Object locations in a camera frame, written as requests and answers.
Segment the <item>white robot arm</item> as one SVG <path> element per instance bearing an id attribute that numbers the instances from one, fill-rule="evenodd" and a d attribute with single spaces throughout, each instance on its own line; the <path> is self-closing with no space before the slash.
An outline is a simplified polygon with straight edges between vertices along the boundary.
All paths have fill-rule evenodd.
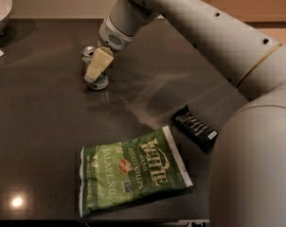
<path id="1" fill-rule="evenodd" d="M 286 227 L 286 45 L 202 0 L 117 0 L 99 41 L 123 50 L 163 16 L 248 99 L 212 151 L 211 227 Z"/>

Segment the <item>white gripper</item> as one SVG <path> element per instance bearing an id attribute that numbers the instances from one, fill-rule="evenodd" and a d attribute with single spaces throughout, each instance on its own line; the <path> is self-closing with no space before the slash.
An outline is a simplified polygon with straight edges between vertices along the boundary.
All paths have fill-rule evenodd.
<path id="1" fill-rule="evenodd" d="M 112 51 L 119 52 L 124 50 L 133 40 L 132 37 L 120 32 L 114 26 L 109 16 L 103 20 L 99 27 L 98 36 L 99 42 L 104 46 L 98 47 L 95 50 L 93 57 L 87 66 L 84 79 L 89 83 L 95 82 L 112 63 L 114 59 Z"/>

